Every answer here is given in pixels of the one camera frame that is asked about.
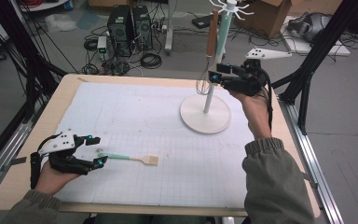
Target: white round base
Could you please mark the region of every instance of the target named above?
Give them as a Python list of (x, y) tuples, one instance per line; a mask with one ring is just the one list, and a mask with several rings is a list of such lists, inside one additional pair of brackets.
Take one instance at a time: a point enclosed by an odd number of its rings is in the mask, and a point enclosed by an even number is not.
[(213, 96), (209, 112), (204, 113), (206, 96), (193, 95), (185, 98), (180, 115), (185, 124), (199, 133), (220, 133), (231, 122), (231, 110), (225, 101)]

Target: human hand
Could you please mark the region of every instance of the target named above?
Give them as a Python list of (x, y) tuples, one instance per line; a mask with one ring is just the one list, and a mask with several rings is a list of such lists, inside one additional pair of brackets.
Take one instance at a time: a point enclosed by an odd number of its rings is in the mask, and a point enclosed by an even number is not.
[(54, 195), (60, 191), (67, 183), (78, 178), (77, 174), (63, 174), (54, 170), (50, 166), (50, 161), (46, 161), (40, 172), (39, 180), (37, 181), (34, 190), (40, 191), (49, 195)]
[(269, 112), (267, 110), (267, 102), (262, 96), (262, 93), (260, 92), (261, 94), (247, 96), (236, 91), (228, 92), (241, 102), (243, 112), (249, 121), (249, 129), (253, 133), (254, 138), (260, 139), (272, 137), (271, 129), (269, 128)]

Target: spatula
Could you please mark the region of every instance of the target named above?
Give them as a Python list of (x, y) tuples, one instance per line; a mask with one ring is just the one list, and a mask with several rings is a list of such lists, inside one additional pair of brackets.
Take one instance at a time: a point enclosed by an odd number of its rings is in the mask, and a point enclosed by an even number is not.
[(102, 153), (102, 152), (98, 153), (98, 156), (99, 157), (107, 156), (109, 159), (141, 161), (147, 165), (158, 165), (158, 157), (156, 156), (130, 157), (130, 156), (123, 156), (118, 154)]

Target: gray sleeve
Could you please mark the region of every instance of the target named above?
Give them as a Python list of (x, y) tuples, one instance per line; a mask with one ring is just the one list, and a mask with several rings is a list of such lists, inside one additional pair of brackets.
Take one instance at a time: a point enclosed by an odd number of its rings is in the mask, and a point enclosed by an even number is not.
[(48, 194), (29, 190), (24, 198), (16, 203), (1, 224), (51, 224), (57, 223), (61, 201)]
[(277, 138), (258, 139), (245, 146), (247, 158), (245, 209), (252, 224), (313, 223), (310, 198), (293, 157)]

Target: computer tower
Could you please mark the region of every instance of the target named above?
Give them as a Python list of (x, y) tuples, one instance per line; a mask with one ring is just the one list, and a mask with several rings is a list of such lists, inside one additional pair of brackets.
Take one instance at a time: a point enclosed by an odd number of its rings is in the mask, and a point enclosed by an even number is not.
[(115, 56), (131, 56), (131, 42), (135, 38), (131, 18), (131, 8), (127, 5), (115, 5), (107, 22), (107, 29)]
[(133, 22), (135, 28), (135, 38), (138, 49), (152, 49), (153, 39), (151, 30), (151, 20), (146, 6), (132, 8)]

